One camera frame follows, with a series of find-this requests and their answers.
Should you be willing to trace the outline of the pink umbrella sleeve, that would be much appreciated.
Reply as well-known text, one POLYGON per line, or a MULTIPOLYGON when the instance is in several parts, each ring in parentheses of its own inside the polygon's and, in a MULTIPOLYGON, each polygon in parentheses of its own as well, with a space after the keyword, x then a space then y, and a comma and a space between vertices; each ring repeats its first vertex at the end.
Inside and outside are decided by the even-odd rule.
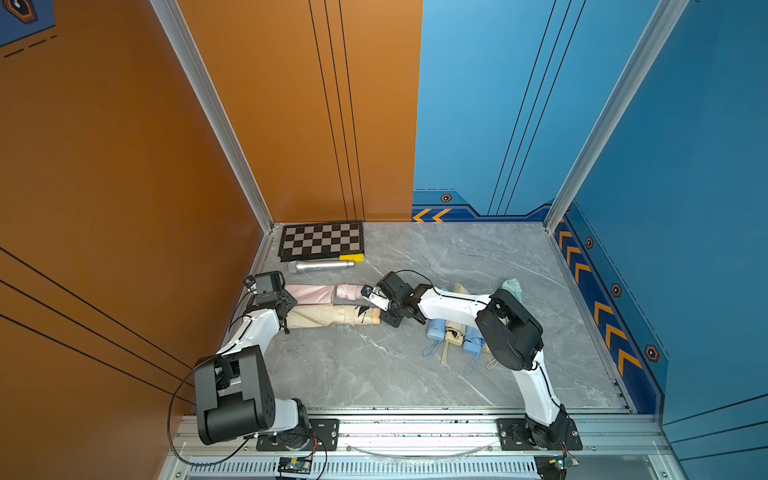
POLYGON ((285 290, 299 305, 333 304, 336 287, 334 285, 289 284, 285 290))

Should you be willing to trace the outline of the cream umbrella sleeve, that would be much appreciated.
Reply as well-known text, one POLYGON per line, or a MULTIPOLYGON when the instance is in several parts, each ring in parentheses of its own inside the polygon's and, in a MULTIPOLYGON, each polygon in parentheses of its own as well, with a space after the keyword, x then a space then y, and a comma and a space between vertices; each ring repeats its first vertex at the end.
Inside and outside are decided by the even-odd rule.
POLYGON ((288 312, 286 326, 289 329, 322 328, 332 325, 336 317, 333 305, 298 305, 288 312))

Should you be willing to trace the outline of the cream umbrella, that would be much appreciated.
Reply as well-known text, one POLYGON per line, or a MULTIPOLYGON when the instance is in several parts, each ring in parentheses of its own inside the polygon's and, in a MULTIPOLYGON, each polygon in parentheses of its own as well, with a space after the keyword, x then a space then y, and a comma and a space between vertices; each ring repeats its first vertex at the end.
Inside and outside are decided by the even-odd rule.
POLYGON ((381 310, 375 307, 340 305, 334 307, 332 319, 336 324, 349 326, 379 325, 381 310))

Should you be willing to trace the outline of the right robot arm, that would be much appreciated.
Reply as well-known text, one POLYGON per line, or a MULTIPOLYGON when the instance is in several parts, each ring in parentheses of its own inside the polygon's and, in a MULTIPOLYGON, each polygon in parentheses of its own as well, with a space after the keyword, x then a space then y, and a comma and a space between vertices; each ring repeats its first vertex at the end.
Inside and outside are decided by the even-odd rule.
POLYGON ((381 320, 397 328, 404 318, 424 324, 453 321, 479 331, 493 358, 513 372, 525 416, 497 422, 504 450, 581 450, 575 421, 555 395, 544 359, 543 327, 509 291, 490 295, 447 292, 431 284, 416 287, 397 272, 385 275, 362 295, 381 310, 381 320))

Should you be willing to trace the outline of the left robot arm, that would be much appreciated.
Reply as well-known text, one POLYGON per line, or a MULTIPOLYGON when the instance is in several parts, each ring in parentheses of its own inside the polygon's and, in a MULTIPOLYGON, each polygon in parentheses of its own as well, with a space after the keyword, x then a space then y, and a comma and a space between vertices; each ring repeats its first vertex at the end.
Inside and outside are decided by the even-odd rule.
POLYGON ((284 289, 254 296, 231 339, 195 368, 197 429, 203 444, 261 433, 289 450, 310 444, 312 428, 304 404, 275 396, 264 359, 296 305, 284 289))

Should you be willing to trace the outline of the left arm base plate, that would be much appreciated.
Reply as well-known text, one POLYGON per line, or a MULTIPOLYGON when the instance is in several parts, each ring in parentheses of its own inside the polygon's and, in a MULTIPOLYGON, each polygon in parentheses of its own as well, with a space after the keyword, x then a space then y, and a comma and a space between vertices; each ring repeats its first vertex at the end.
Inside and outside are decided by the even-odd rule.
POLYGON ((310 418, 298 427, 280 433, 260 433, 256 440, 259 452, 330 453, 337 450, 340 420, 310 418))

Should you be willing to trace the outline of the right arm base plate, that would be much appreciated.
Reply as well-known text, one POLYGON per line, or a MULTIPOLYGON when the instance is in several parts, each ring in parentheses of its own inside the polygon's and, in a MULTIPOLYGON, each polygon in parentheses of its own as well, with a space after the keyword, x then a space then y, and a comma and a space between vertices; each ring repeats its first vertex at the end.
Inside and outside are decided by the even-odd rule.
POLYGON ((503 451, 581 451, 583 443, 570 417, 552 426, 541 426, 527 418, 496 420, 497 436, 503 451))

